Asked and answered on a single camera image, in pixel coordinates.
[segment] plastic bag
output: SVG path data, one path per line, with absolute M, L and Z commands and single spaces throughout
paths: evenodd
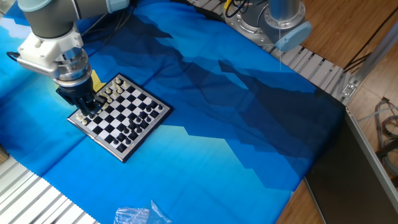
M 150 209 L 119 208 L 114 218 L 114 224 L 169 224 L 171 222 L 152 200 Z

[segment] wire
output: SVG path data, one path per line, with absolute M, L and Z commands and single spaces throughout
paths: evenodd
M 116 28 L 115 28 L 115 30 L 112 32 L 112 34 L 110 34 L 109 36 L 108 36 L 108 38 L 102 43 L 102 45 L 99 47 L 99 48 L 97 48 L 93 53 L 91 53 L 91 54 L 89 54 L 89 57 L 91 57 L 91 56 L 93 56 L 95 53 L 97 53 L 99 50 L 101 50 L 111 39 L 112 39 L 112 37 L 120 30 L 120 29 L 122 29 L 123 28 L 123 26 L 127 23 L 127 21 L 130 19 L 130 17 L 132 16 L 132 13 L 134 12 L 134 10 L 135 10 L 135 7 L 133 7 L 132 9 L 131 9 L 131 12 L 129 13 L 129 15 L 127 16 L 127 18 L 122 22 L 122 20 L 123 20 L 123 15 L 124 14 L 122 14 L 122 16 L 121 16 L 121 19 L 119 20 L 119 22 L 118 22 L 118 24 L 116 25 Z
M 18 52 L 7 52 L 7 56 L 13 61 L 17 61 L 17 58 L 21 56 Z
M 95 26 L 97 26 L 97 24 L 99 24 L 108 14 L 109 13 L 106 13 L 103 16 L 101 16 L 101 18 L 99 18 L 90 28 L 88 28 L 84 33 L 82 33 L 81 36 L 84 36 L 87 33 L 89 33 L 89 31 L 92 30 L 92 28 L 94 28 Z
M 398 106 L 394 106 L 394 107 L 391 107 L 391 108 L 386 108 L 386 109 L 383 109 L 383 110 L 379 110 L 379 111 L 377 111 L 377 112 L 375 112 L 373 114 L 367 115 L 366 117 L 357 120 L 357 122 L 361 122 L 361 121 L 367 120 L 367 119 L 369 119 L 369 118 L 371 118 L 371 117 L 373 117 L 373 116 L 375 116 L 375 115 L 377 115 L 379 113 L 382 113 L 382 112 L 385 112 L 385 111 L 388 111 L 388 110 L 393 110 L 393 109 L 398 110 Z
M 243 6 L 247 3 L 248 0 L 243 0 L 242 4 L 237 8 L 237 10 L 235 10 L 231 15 L 228 15 L 228 11 L 232 6 L 233 1 L 234 0 L 231 0 L 231 2 L 228 4 L 228 6 L 225 9 L 225 17 L 227 17 L 227 18 L 234 17 L 243 8 Z
M 373 35 L 369 38 L 369 40 L 362 46 L 362 48 L 356 53 L 356 55 L 347 63 L 347 65 L 344 67 L 344 70 L 346 70 L 350 65 L 352 65 L 356 57 L 365 49 L 365 47 L 373 40 L 373 38 L 376 36 L 376 34 L 381 30 L 381 28 L 387 23 L 388 20 L 391 19 L 391 17 L 398 11 L 398 7 L 396 7 L 392 13 L 389 14 L 389 16 L 383 21 L 383 23 L 376 29 L 376 31 L 373 33 Z

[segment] white chess piece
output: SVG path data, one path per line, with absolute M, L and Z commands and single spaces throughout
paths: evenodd
M 117 93 L 119 93 L 119 94 L 122 94 L 122 92 L 123 92 L 123 90 L 122 90 L 122 88 L 120 88 L 120 86 L 118 86 L 118 89 L 117 89 L 116 91 L 117 91 Z
M 81 122 L 83 121 L 83 116 L 81 114 L 77 114 L 76 119 Z
M 124 82 L 124 83 L 122 84 L 122 87 L 126 90 L 127 88 L 129 88 L 129 85 L 127 84 L 127 82 Z

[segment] blue fabric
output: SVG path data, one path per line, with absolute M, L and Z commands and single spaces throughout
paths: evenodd
M 0 26 L 0 142 L 101 223 L 150 200 L 174 223 L 274 223 L 343 119 L 343 105 L 226 24 L 145 0 L 90 58 L 103 82 L 122 73 L 174 108 L 122 164 L 66 120 L 75 108 L 51 79 L 6 58 L 15 30 Z

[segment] metal cylinder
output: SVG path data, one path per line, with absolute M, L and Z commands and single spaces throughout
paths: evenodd
M 271 17 L 277 21 L 293 18 L 300 9 L 300 0 L 269 0 Z

